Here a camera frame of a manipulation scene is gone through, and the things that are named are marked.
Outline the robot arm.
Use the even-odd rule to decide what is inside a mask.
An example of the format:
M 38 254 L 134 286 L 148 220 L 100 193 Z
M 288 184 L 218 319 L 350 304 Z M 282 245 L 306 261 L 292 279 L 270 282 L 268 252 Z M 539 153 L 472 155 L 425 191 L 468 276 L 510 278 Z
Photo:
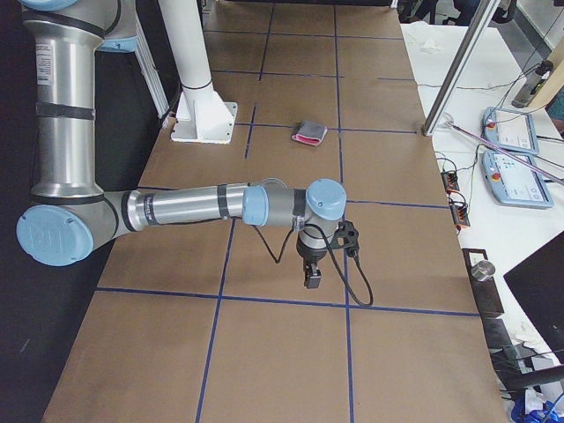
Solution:
M 342 234 L 346 193 L 331 179 L 305 189 L 277 178 L 142 191 L 137 183 L 162 123 L 147 116 L 160 87 L 179 111 L 176 143 L 227 145 L 237 105 L 215 91 L 195 1 L 24 1 L 35 47 L 38 123 L 30 205 L 16 235 L 35 261 L 79 263 L 149 227 L 238 219 L 282 226 L 297 238 L 306 287 Z

